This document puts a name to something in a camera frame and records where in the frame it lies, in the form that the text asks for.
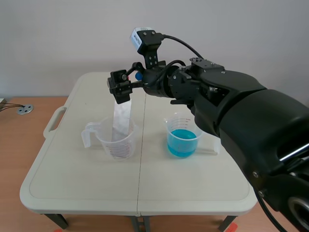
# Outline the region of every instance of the cup handle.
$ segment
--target cup handle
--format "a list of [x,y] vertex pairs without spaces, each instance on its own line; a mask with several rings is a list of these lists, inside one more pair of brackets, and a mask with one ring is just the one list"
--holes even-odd
[[99,122],[91,122],[85,126],[85,130],[82,131],[82,139],[85,148],[91,146],[90,133],[95,133],[99,126]]

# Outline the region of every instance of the cable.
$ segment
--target cable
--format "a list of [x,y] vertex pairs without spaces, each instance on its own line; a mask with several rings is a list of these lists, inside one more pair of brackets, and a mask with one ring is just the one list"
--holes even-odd
[[187,48],[189,48],[195,55],[197,55],[198,57],[204,59],[200,53],[198,53],[193,47],[191,47],[189,44],[185,43],[184,41],[176,38],[176,37],[173,37],[173,36],[170,36],[170,35],[163,35],[163,38],[164,39],[170,39],[170,40],[174,40],[174,41],[177,41],[179,43],[181,43],[182,45],[186,46]]
[[268,210],[267,206],[265,205],[263,199],[258,194],[257,190],[254,189],[257,201],[260,203],[262,210],[268,217],[268,219],[271,221],[271,223],[278,229],[280,232],[287,232],[280,223],[277,222],[277,220],[274,218],[274,216],[271,214],[271,212]]
[[157,76],[155,77],[155,79],[152,80],[151,82],[149,82],[148,85],[147,85],[146,87],[150,87],[150,86],[152,86],[154,83],[156,83],[156,81],[160,79],[160,77],[162,76],[162,74],[164,74],[164,73],[167,71],[167,69],[169,69],[173,64],[177,64],[177,63],[179,63],[180,65],[185,66],[185,63],[184,63],[183,61],[181,61],[181,60],[179,60],[179,59],[173,60],[173,61],[170,62],[167,66],[165,66],[165,68],[162,69],[162,70],[157,74]]
[[3,111],[3,110],[7,110],[7,109],[10,109],[10,108],[16,108],[16,107],[21,107],[21,106],[19,106],[19,105],[4,106],[4,107],[0,108],[0,112]]
[[20,106],[20,107],[25,107],[24,105],[15,104],[15,103],[1,103],[1,104],[4,104],[4,105],[18,105],[18,106]]

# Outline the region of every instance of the blue liquid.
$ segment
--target blue liquid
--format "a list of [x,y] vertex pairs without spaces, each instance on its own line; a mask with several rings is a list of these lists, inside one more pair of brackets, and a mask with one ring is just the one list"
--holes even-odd
[[[172,131],[172,134],[182,139],[194,139],[197,137],[193,132],[183,129],[174,130]],[[182,158],[188,157],[195,152],[196,148],[197,139],[191,141],[184,141],[177,139],[170,134],[168,135],[168,149],[175,156]]]

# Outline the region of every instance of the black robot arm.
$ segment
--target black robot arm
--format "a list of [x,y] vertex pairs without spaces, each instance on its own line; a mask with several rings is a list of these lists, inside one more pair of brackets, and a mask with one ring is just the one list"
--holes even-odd
[[[309,231],[309,109],[266,89],[252,76],[203,58],[190,59],[189,66],[181,60],[159,62],[156,50],[168,36],[152,30],[139,34],[139,53],[148,68],[138,62],[129,71],[111,72],[108,86],[117,103],[128,101],[132,89],[142,87],[147,94],[173,98],[171,104],[186,105],[203,131],[221,139],[274,225],[285,231],[262,198],[299,231]],[[133,71],[140,73],[140,81],[128,80]]]

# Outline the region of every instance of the table handle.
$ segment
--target table handle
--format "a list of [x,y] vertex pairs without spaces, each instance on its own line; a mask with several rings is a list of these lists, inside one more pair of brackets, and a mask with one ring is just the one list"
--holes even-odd
[[43,135],[45,138],[47,138],[48,134],[50,131],[55,130],[55,125],[58,122],[58,119],[60,118],[60,115],[62,112],[65,112],[67,110],[66,106],[61,106],[58,109],[55,110],[53,116],[51,117],[51,119],[49,120],[45,130],[43,131]]

